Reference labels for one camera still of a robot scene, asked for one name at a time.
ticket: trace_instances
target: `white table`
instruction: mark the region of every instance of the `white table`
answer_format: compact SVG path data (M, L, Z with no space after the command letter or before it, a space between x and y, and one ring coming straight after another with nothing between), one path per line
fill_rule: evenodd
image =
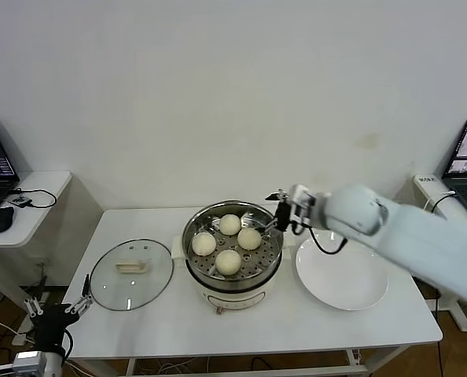
M23 190L44 189L53 193L57 198L71 180L68 171L33 171L19 173L20 184L17 187ZM33 199L37 205L52 203L52 198L43 192L25 194ZM3 203L2 207L11 207ZM0 248L18 248L24 246L35 234L36 229L45 219L51 208L18 208L14 207L13 224L10 229L0 233ZM20 289L14 279L6 272L5 266L0 264L0 292L18 306L25 309L24 300L27 294Z
M442 192L449 191L449 188L434 174L418 174L414 177L416 190L424 197L424 201L433 198L428 205L432 208L438 199L444 195ZM457 198L446 198L438 204L435 213L451 221L458 221L467 224L467 210L462 206ZM441 296L438 299L438 311L449 312L454 318L456 325L461 331L467 331L467 317L459 305L459 296L452 292L440 290ZM436 310L436 300L426 300L430 310Z
M171 249L173 237L197 211L107 210L63 302L79 297L85 275L112 247L126 240L150 238ZM277 375L367 375L409 345L442 338L410 274L388 262L385 268L388 293L369 310L346 312L320 302L300 283L291 259L282 262L274 290L260 304L219 316L195 291L186 268L178 267L166 290L142 308L113 312L94 303L69 328L75 340L71 359L98 376L113 376L115 371L102 359L348 350L350 365ZM383 349L365 365L356 365L351 350L376 347Z

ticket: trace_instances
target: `electric steamer pot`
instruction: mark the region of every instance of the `electric steamer pot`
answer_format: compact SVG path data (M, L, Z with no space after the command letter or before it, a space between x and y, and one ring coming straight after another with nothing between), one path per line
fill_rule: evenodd
M225 214L237 215L242 228L256 228L262 235L261 245L246 251L239 246L237 235L223 235L219 231L219 220ZM182 249L189 273L203 287L222 294L242 294L262 287L277 272L282 260L282 232L275 229L264 231L265 225L273 219L268 210L237 200L203 208L188 221L182 234ZM215 237L216 249L212 254L199 256L193 252L192 238L199 232L209 232ZM223 276L215 268L216 256L226 249L235 250L242 258L241 269L232 276Z

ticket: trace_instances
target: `computer mouse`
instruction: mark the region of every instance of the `computer mouse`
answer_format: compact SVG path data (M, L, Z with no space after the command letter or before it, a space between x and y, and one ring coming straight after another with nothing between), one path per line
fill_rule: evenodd
M13 207L0 208L0 233L12 226L14 212Z

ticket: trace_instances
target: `white wall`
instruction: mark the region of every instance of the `white wall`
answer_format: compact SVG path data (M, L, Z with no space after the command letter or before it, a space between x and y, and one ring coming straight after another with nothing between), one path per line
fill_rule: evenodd
M465 0L0 0L13 153L104 208L394 196L466 118Z

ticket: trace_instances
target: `white plate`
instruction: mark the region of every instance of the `white plate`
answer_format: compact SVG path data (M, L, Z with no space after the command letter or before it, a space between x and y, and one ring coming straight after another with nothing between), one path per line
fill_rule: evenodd
M325 250L336 250L342 238L328 231L316 233ZM322 253L309 238L296 253L296 270L315 297L343 310L376 305L387 292L388 274L380 257L360 243L349 241L335 255Z

